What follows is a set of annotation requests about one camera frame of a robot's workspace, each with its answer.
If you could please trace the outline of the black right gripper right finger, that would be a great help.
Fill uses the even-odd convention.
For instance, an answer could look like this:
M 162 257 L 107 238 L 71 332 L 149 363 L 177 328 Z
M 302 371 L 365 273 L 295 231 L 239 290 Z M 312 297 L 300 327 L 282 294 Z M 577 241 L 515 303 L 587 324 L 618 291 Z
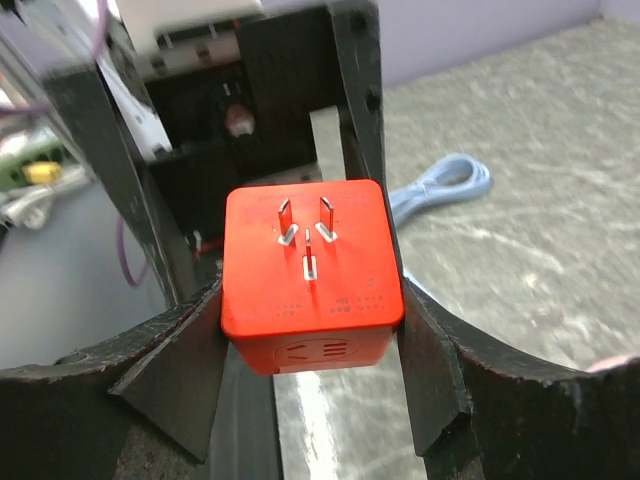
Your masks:
M 517 350 L 412 282 L 398 335 L 431 479 L 635 479 L 639 365 L 586 373 Z

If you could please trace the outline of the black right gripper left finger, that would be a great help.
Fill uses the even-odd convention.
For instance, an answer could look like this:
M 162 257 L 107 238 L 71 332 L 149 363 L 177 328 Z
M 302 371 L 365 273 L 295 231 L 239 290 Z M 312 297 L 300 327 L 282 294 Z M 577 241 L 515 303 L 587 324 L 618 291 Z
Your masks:
M 214 423 L 227 341 L 214 283 L 51 365 L 1 373 L 5 479 L 193 479 Z

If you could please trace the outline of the red cube socket adapter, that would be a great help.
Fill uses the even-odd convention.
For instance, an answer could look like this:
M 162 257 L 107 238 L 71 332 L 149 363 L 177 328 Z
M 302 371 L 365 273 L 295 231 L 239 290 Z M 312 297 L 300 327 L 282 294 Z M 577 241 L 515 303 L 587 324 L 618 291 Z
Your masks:
M 378 183 L 252 186 L 229 194 L 221 326 L 255 373 L 374 365 L 404 312 Z

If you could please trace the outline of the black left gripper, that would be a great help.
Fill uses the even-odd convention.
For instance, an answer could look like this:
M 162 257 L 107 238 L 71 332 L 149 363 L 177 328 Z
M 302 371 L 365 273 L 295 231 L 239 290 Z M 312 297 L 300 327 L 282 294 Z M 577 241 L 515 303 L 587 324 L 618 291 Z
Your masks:
M 150 171 L 95 66 L 59 66 L 41 77 L 168 302 L 181 303 L 197 290 L 183 236 L 221 238 L 232 190 L 314 165 L 311 114 L 336 105 L 341 86 L 346 177 L 386 187 L 378 7 L 338 1 L 329 13 L 299 9 L 245 20 L 236 30 L 238 60 L 140 74 L 171 145 Z

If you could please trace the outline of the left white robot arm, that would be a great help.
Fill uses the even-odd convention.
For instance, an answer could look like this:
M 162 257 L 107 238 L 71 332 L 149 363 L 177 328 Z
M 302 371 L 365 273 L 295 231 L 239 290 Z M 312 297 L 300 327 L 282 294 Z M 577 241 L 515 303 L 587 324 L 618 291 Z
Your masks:
M 98 181 L 170 305 L 202 287 L 197 239 L 222 235 L 226 196 L 317 163 L 313 113 L 333 108 L 348 179 L 385 180 L 379 12 L 371 1 L 267 11 L 153 1 L 132 19 L 73 1 L 5 1 L 1 67 Z

